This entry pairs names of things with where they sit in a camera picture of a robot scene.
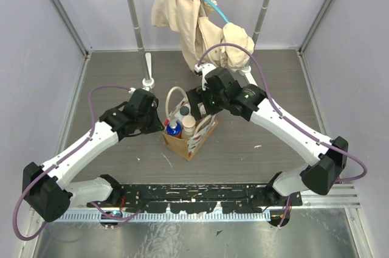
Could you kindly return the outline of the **white square bottle black cap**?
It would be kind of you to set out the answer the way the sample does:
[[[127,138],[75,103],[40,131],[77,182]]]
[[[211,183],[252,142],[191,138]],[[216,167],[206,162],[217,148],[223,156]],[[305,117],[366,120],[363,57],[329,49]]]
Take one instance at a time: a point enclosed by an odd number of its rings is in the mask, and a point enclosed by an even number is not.
[[[191,107],[188,103],[185,105],[181,106],[179,110],[176,113],[176,118],[181,121],[185,116],[190,116],[191,115]]]

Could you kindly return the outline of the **orange bottle blue pump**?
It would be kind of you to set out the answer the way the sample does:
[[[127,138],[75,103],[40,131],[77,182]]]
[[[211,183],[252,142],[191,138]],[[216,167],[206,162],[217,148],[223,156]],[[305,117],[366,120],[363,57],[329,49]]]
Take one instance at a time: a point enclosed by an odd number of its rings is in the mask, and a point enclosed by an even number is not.
[[[169,136],[180,139],[182,133],[182,125],[179,123],[177,119],[170,120],[167,123],[166,133]]]

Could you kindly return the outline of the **beige bottle wide cap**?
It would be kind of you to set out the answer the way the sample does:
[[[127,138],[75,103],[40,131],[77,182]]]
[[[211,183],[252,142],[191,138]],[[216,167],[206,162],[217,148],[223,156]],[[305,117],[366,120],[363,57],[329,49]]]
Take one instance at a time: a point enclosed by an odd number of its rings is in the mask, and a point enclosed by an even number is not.
[[[196,129],[196,119],[193,116],[185,116],[182,120],[182,139],[190,139]]]

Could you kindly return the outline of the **watermelon print canvas bag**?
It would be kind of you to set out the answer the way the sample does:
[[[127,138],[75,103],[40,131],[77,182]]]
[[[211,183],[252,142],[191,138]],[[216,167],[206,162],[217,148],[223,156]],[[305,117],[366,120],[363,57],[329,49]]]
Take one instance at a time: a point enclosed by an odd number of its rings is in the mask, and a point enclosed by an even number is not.
[[[182,94],[182,100],[170,109],[170,97],[175,91]],[[174,86],[169,90],[165,100],[165,130],[162,132],[164,144],[187,161],[193,159],[218,124],[215,116],[206,114],[203,104],[198,108],[200,119],[196,120],[184,89]]]

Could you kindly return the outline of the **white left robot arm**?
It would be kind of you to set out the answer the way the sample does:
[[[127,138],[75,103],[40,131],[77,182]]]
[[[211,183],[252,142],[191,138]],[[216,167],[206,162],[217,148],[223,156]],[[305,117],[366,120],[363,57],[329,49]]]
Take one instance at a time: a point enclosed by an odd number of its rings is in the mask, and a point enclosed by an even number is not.
[[[75,183],[74,177],[105,150],[124,138],[157,133],[164,129],[159,119],[157,97],[144,89],[130,89],[129,100],[105,111],[91,129],[56,157],[41,165],[31,162],[22,174],[23,199],[46,222],[60,218],[70,207],[103,202],[121,203],[121,184],[105,174]]]

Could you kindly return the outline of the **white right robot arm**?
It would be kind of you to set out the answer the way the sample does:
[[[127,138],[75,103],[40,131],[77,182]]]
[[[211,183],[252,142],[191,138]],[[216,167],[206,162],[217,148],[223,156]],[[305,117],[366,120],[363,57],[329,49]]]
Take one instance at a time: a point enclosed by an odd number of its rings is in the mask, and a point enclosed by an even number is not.
[[[269,205],[284,204],[291,194],[310,190],[327,195],[346,166],[344,151],[348,142],[338,136],[331,139],[310,129],[271,101],[254,81],[240,86],[226,68],[202,64],[194,69],[201,85],[186,92],[195,119],[201,116],[200,106],[208,115],[222,110],[265,128],[297,152],[306,165],[277,173],[266,184],[262,199]]]

